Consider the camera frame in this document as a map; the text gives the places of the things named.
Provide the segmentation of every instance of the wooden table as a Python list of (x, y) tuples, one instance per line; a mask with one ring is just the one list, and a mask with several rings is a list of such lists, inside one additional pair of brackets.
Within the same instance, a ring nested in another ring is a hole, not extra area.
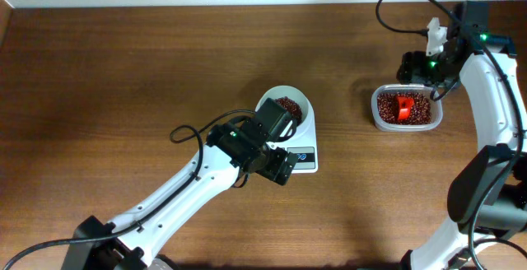
[[(447, 216), (448, 188), (475, 156), (476, 133), (463, 89), (444, 100), (436, 130), (375, 128), (373, 90), (395, 83), (402, 54), (426, 40), (385, 30), (374, 7), (15, 10), (0, 53), (0, 263), (69, 237), (91, 214), (108, 220), (143, 200), (197, 150), (171, 144), (170, 130), (252, 109), (282, 84), (315, 109), (319, 171), (285, 187), (251, 177), (206, 204), (161, 253), (257, 267), (398, 262)], [(493, 3), (490, 19), (492, 32), (515, 41), (524, 93), (526, 10)], [(386, 4), (382, 13), (412, 29), (439, 14), (425, 3)], [(513, 241), (527, 248), (526, 235)], [(18, 269), (59, 268), (65, 251), (39, 251)], [(481, 260), (525, 267), (501, 246)]]

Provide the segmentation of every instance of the red bean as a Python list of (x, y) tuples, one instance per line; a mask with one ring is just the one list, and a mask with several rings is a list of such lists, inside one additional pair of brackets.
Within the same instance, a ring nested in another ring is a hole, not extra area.
[(302, 122), (302, 109), (301, 107), (293, 100), (289, 98), (282, 97), (275, 100), (279, 105), (286, 109), (294, 119), (296, 119), (296, 124), (300, 125)]
[[(398, 121), (399, 102), (397, 96), (413, 98), (413, 106), (407, 119)], [(417, 92), (382, 93), (377, 96), (379, 116), (386, 123), (398, 125), (424, 125), (431, 123), (430, 101)]]

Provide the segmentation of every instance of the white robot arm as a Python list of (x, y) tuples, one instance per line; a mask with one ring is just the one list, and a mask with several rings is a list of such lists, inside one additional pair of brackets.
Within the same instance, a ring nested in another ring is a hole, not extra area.
[[(111, 219), (110, 222), (115, 224), (114, 232), (141, 220), (158, 207), (191, 176), (196, 169), (197, 161), (198, 153), (156, 192), (127, 212)], [(150, 265), (166, 241), (199, 208), (235, 183), (239, 168), (234, 167), (230, 161), (231, 158), (218, 147), (205, 146), (203, 148), (203, 167), (199, 172), (200, 179), (194, 180), (155, 216), (144, 222), (142, 230), (133, 230), (119, 237), (119, 241), (128, 249), (140, 248), (143, 251), (141, 260), (147, 266)]]
[[(296, 120), (272, 99), (266, 99), (254, 117), (239, 116), (215, 125), (206, 146), (199, 139), (200, 151), (148, 198), (106, 225), (93, 216), (84, 221), (74, 237), (124, 234), (103, 244), (70, 245), (62, 269), (147, 269), (166, 241), (199, 208), (242, 175), (258, 173), (284, 185), (298, 156), (281, 147), (272, 149), (267, 142), (284, 142), (295, 132)], [(170, 140), (178, 143), (172, 135)]]
[[(506, 54), (494, 54), (502, 70), (509, 77), (509, 83), (515, 93), (515, 98), (521, 109), (521, 116), (525, 119), (525, 107), (521, 99), (518, 84), (515, 78), (516, 61)], [(459, 73), (461, 84), (464, 85), (472, 106), (476, 130), (478, 133), (478, 151), (485, 146), (506, 144), (511, 150), (517, 147), (514, 116), (511, 114), (510, 97), (498, 76), (496, 69), (485, 55), (471, 55)], [(497, 165), (503, 168), (505, 162)], [(475, 240), (494, 238), (494, 235), (475, 234)], [(480, 252), (495, 243), (481, 244), (476, 248)], [(459, 231), (458, 223), (447, 217), (434, 235), (421, 247), (415, 249), (410, 255), (410, 269), (438, 270), (450, 269), (449, 262), (454, 256), (468, 247), (467, 234)], [(461, 264), (466, 262), (459, 257)]]
[[(492, 56), (510, 84), (520, 110), (520, 118), (527, 121), (524, 102), (516, 81), (517, 63), (512, 42), (506, 37), (492, 37), (485, 33), (485, 4), (465, 2), (456, 6), (455, 13), (461, 17), (464, 24), (470, 23), (474, 27), (470, 32), (480, 36), (481, 41), (495, 52)], [(447, 91), (460, 81), (469, 95), (478, 135), (479, 153), (450, 186), (449, 216), (424, 245), (407, 252), (400, 264), (404, 270), (459, 269), (470, 260), (471, 256), (467, 250), (468, 223), (474, 214), (476, 202), (481, 199), (483, 190), (497, 178), (507, 161), (512, 158), (512, 153), (518, 148), (518, 136), (523, 132), (523, 129), (518, 129), (511, 94), (490, 58), (474, 49), (469, 43), (470, 39), (458, 38), (462, 35), (459, 30), (457, 34), (452, 32), (455, 29), (452, 22), (449, 27), (450, 38), (447, 40), (446, 28), (439, 27), (438, 22), (438, 19), (434, 18), (428, 26), (430, 29), (426, 53), (405, 54), (398, 79), (401, 82), (419, 82), (434, 86), (438, 81), (450, 77), (450, 88), (446, 89)], [(430, 59), (434, 65), (428, 68), (422, 66), (422, 60), (426, 63)], [(525, 230), (527, 211), (523, 200), (520, 200), (522, 189), (523, 187), (506, 185), (503, 180), (492, 190), (492, 195), (478, 215), (479, 231), (473, 234), (475, 244), (481, 243), (476, 247), (476, 253), (495, 244), (482, 242), (483, 240), (507, 240), (513, 234)]]

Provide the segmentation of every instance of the white scale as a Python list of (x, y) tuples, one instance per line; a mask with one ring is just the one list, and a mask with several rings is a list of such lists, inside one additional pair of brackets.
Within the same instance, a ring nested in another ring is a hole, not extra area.
[(302, 122), (296, 128), (293, 137), (285, 142), (268, 142), (269, 147), (275, 149), (281, 147), (298, 156), (298, 162), (293, 169), (293, 174), (314, 173), (319, 169), (318, 152), (316, 148), (315, 112), (310, 101), (298, 89), (292, 86), (275, 86), (262, 96), (256, 110), (267, 98), (276, 100), (287, 97), (295, 101), (302, 110)]

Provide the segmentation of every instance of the clear plastic container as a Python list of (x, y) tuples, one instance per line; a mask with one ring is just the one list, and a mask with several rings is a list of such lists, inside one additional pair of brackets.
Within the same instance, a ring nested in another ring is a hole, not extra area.
[[(432, 88), (410, 84), (410, 85), (384, 85), (380, 86), (371, 97), (371, 110), (373, 111), (373, 118), (375, 120), (376, 127), (381, 131), (399, 131), (399, 132), (412, 132), (412, 131), (427, 131), (432, 130), (437, 127), (441, 120), (443, 119), (443, 107), (441, 106), (441, 100), (432, 101), (430, 100), (430, 92)], [(425, 125), (397, 125), (386, 123), (379, 116), (379, 109), (377, 108), (377, 96), (382, 93), (404, 93), (404, 92), (417, 92), (423, 94), (430, 101), (430, 111), (431, 111), (431, 123)]]

